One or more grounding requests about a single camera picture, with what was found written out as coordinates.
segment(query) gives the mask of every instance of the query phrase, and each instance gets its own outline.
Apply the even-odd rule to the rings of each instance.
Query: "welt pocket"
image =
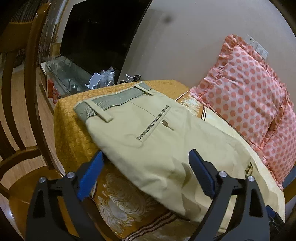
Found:
[[[163,110],[159,113],[159,115],[150,123],[150,125],[137,137],[137,140],[141,140],[144,137],[147,137],[148,133],[151,133],[153,129],[159,124],[162,117],[166,115],[169,111],[170,107],[167,105],[163,108]]]

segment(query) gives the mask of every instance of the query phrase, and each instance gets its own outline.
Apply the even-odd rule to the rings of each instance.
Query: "chair backrest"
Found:
[[[36,93],[36,63],[41,36],[50,4],[43,4],[37,11],[32,22],[14,23],[10,22],[3,34],[0,36],[0,53],[7,53],[2,76],[2,105],[5,119],[10,133],[19,147],[15,150],[0,123],[0,180],[5,172],[16,164],[42,155],[49,169],[54,169],[53,157],[46,143],[42,125],[40,122],[37,93]],[[30,125],[37,145],[25,147],[12,113],[11,102],[11,78],[14,62],[19,49],[27,48],[24,69],[25,101],[28,110]],[[9,197],[9,190],[0,184],[0,193]]]

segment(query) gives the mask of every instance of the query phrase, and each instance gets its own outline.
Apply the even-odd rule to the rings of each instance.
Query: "chair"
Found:
[[[15,150],[12,147],[0,123],[0,156],[2,157],[2,161],[0,162],[0,180],[10,168],[27,159],[42,155],[47,165],[26,174],[17,180],[9,190],[0,184],[0,193],[8,199],[11,213],[23,237],[25,237],[29,203],[38,179],[41,176],[46,176],[48,179],[62,177],[62,174],[55,170],[55,163],[45,140],[39,117],[36,94],[38,45],[49,6],[50,4],[43,4],[37,11],[32,22],[10,22],[0,37],[0,53],[7,53],[1,87],[3,110],[11,135],[19,147],[19,150]],[[12,113],[11,102],[13,65],[18,50],[23,48],[27,48],[24,69],[25,101],[30,125],[37,143],[37,145],[30,147],[25,147],[20,137]]]

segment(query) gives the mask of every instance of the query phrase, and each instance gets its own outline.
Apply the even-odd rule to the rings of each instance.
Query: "black tv screen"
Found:
[[[60,53],[90,74],[112,66],[117,81],[151,1],[87,0],[74,5]]]

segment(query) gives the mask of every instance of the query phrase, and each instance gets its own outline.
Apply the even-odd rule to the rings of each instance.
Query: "pocket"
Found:
[[[167,114],[170,107],[167,105],[163,108],[163,110],[159,113],[159,115],[151,122],[151,124],[140,134],[136,139],[139,141],[145,141],[149,135],[153,132],[153,130],[157,127],[160,123],[162,118]]]

